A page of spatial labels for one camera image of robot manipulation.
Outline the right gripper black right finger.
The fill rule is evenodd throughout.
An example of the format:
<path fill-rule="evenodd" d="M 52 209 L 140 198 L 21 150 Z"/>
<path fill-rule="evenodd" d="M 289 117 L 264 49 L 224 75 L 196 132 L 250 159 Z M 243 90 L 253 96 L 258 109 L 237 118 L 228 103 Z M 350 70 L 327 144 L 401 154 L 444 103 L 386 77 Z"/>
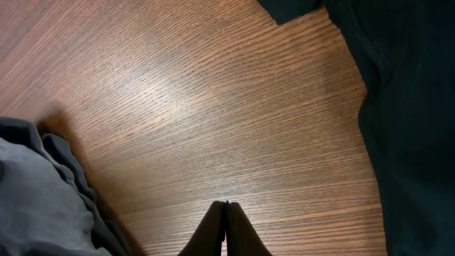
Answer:
<path fill-rule="evenodd" d="M 272 256 L 239 203 L 227 204 L 226 235 L 229 256 Z"/>

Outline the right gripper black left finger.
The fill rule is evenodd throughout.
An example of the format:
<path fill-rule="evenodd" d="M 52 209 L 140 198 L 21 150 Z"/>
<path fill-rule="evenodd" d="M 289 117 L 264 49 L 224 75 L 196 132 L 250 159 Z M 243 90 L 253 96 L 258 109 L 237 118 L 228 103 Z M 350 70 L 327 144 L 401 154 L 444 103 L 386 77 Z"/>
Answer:
<path fill-rule="evenodd" d="M 214 201 L 178 256 L 220 256 L 225 240 L 226 204 Z"/>

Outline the grey shorts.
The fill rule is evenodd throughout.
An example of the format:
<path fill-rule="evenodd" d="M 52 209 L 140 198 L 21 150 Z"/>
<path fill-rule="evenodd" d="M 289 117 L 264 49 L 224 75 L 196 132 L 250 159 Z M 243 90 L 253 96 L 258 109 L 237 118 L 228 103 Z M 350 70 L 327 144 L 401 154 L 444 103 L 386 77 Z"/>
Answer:
<path fill-rule="evenodd" d="M 1 118 L 1 254 L 134 255 L 69 147 L 22 119 Z"/>

